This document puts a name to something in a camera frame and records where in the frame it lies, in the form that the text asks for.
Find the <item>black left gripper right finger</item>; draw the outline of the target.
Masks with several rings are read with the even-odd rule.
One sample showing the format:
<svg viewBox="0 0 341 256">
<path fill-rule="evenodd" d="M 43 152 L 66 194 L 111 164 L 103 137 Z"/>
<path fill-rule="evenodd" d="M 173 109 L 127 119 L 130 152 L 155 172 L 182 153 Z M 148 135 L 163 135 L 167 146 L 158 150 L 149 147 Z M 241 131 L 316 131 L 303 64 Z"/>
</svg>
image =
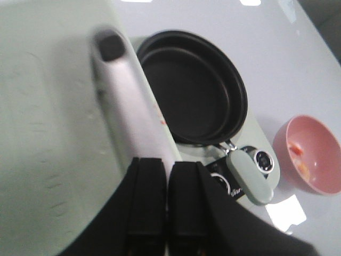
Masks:
<svg viewBox="0 0 341 256">
<path fill-rule="evenodd" d="M 169 255 L 318 255 L 232 199 L 200 162 L 169 177 Z"/>
</svg>

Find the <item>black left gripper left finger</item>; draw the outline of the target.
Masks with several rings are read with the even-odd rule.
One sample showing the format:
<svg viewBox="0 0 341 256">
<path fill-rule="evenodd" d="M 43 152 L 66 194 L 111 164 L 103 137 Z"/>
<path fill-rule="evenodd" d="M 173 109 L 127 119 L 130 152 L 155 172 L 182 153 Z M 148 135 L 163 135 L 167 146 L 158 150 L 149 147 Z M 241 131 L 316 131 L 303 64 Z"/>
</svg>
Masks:
<svg viewBox="0 0 341 256">
<path fill-rule="evenodd" d="M 122 182 L 61 255 L 164 255 L 166 173 L 159 158 L 134 158 Z"/>
</svg>

